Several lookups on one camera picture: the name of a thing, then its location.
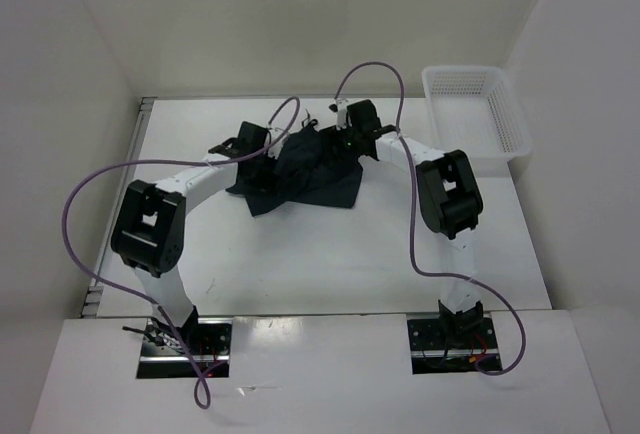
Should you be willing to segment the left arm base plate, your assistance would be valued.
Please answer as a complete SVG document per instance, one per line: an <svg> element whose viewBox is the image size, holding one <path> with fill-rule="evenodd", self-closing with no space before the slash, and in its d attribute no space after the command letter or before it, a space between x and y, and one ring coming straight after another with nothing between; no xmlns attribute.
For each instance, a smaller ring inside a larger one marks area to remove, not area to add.
<svg viewBox="0 0 640 434"><path fill-rule="evenodd" d="M186 341L198 369L206 378L228 378L233 320L201 318L192 339ZM137 379L196 378L184 349L165 328L148 319L144 329L124 328L142 335Z"/></svg>

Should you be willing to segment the dark navy shorts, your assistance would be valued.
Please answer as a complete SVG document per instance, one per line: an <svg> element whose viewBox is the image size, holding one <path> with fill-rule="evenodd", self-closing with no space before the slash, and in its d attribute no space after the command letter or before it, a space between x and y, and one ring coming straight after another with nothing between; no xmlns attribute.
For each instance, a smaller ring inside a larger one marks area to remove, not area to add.
<svg viewBox="0 0 640 434"><path fill-rule="evenodd" d="M362 181L359 160L330 150L328 138L313 126L289 135L277 157L263 154L238 166L226 192L245 199L254 217L287 202L351 209Z"/></svg>

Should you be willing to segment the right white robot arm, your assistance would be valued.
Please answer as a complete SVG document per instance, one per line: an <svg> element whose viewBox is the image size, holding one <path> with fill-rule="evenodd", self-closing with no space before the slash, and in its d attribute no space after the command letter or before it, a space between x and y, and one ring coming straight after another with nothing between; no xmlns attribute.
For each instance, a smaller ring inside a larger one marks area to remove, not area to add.
<svg viewBox="0 0 640 434"><path fill-rule="evenodd" d="M368 156L409 174L410 263L418 275L441 281L439 336L446 350L462 348L472 341L484 315L473 280L472 247L484 204L467 155L461 150L444 152L428 147L405 137L397 126L384 126L370 100L335 100L329 110L335 116L335 125L326 131L335 153ZM418 267L418 219L440 241L443 272Z"/></svg>

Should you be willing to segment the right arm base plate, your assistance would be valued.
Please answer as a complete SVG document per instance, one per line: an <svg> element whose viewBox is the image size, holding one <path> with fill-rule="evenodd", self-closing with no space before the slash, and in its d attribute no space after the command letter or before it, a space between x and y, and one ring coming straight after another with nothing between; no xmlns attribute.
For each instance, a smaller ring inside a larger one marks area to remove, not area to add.
<svg viewBox="0 0 640 434"><path fill-rule="evenodd" d="M487 372L502 369L494 324L485 316L480 327L462 340L447 340L437 314L406 320L413 375Z"/></svg>

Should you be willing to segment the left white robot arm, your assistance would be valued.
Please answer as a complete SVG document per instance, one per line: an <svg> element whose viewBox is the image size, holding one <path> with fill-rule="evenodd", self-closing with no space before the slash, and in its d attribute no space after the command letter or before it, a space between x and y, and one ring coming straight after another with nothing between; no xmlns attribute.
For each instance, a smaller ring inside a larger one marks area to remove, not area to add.
<svg viewBox="0 0 640 434"><path fill-rule="evenodd" d="M164 331L164 341L185 354L200 339L198 312L186 294L178 268L184 251L187 215L210 197L237 182L245 162L240 157L260 154L271 140L269 130L243 122L238 135L210 149L202 166L190 167L155 183L132 181L126 191L111 236L118 254L151 298L152 317Z"/></svg>

